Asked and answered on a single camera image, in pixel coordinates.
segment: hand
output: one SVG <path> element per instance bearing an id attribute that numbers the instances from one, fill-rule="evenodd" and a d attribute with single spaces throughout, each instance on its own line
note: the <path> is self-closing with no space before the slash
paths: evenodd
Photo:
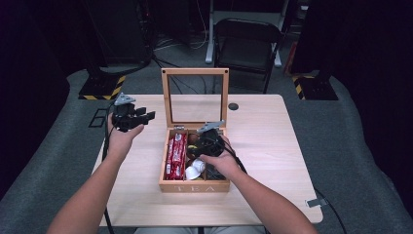
<path id="1" fill-rule="evenodd" d="M 139 125 L 126 133 L 118 131 L 112 124 L 112 113 L 110 113 L 107 121 L 107 129 L 110 137 L 106 159 L 116 159 L 122 163 L 131 149 L 133 139 L 143 131 L 144 127 L 143 125 Z"/>
<path id="2" fill-rule="evenodd" d="M 230 141 L 227 137 L 221 136 L 225 141 L 225 147 L 230 148 Z M 208 164 L 213 165 L 221 174 L 232 180 L 237 173 L 242 172 L 234 157 L 227 151 L 221 153 L 218 157 L 207 156 L 202 154 L 200 159 Z"/>

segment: red item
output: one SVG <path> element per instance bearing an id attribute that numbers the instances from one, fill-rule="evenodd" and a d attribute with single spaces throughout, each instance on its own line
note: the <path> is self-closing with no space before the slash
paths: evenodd
<path id="1" fill-rule="evenodd" d="M 175 134 L 175 137 L 171 139 L 173 141 L 173 147 L 170 149 L 169 143 L 169 155 L 167 161 L 167 172 L 168 164 L 170 162 L 170 174 L 167 179 L 183 179 L 185 172 L 185 147 L 186 147 L 186 135 L 185 134 Z"/>

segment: person's left hand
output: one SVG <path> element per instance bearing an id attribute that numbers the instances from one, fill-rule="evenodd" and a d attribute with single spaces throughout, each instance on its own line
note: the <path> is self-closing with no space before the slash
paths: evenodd
<path id="1" fill-rule="evenodd" d="M 110 113 L 107 121 L 107 129 L 110 135 L 107 158 L 112 157 L 122 163 L 131 149 L 133 139 L 143 131 L 144 127 L 143 125 L 139 125 L 126 133 L 118 131 L 112 124 L 112 113 Z"/>

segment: gray carpet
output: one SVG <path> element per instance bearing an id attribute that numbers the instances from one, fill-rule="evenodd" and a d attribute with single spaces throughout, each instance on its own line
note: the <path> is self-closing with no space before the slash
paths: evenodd
<path id="1" fill-rule="evenodd" d="M 287 38 L 281 51 L 286 60 L 295 38 Z M 179 66 L 201 67 L 207 46 L 190 49 L 171 46 L 155 55 Z M 109 70 L 130 68 L 127 65 Z M 0 203 L 0 233 L 45 233 L 63 203 L 89 177 L 103 141 L 103 129 L 88 128 L 94 112 L 108 100 L 79 100 L 88 74 L 79 71 L 67 79 L 70 94 L 55 124 L 19 178 Z M 348 233 L 413 233 L 413 221 L 397 197 L 391 181 L 375 166 L 365 145 L 357 110 L 346 88 L 331 84 L 337 101 L 300 100 L 282 68 L 274 68 L 268 93 L 283 96 L 314 186 L 334 206 Z M 161 94 L 159 66 L 127 76 L 125 94 Z M 258 93 L 231 88 L 230 94 Z M 330 209 L 322 208 L 319 233 L 343 233 Z M 115 228 L 132 233 L 134 228 Z M 105 227 L 99 233 L 108 233 Z"/>

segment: red package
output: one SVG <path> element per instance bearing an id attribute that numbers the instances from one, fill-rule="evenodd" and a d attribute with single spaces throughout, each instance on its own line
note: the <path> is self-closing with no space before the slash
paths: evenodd
<path id="1" fill-rule="evenodd" d="M 183 179 L 185 172 L 186 135 L 176 134 L 173 139 L 170 179 Z"/>
<path id="2" fill-rule="evenodd" d="M 173 138 L 169 140 L 169 150 L 168 150 L 167 167 L 166 167 L 167 179 L 170 179 L 170 175 L 172 172 L 172 155 L 173 155 Z"/>

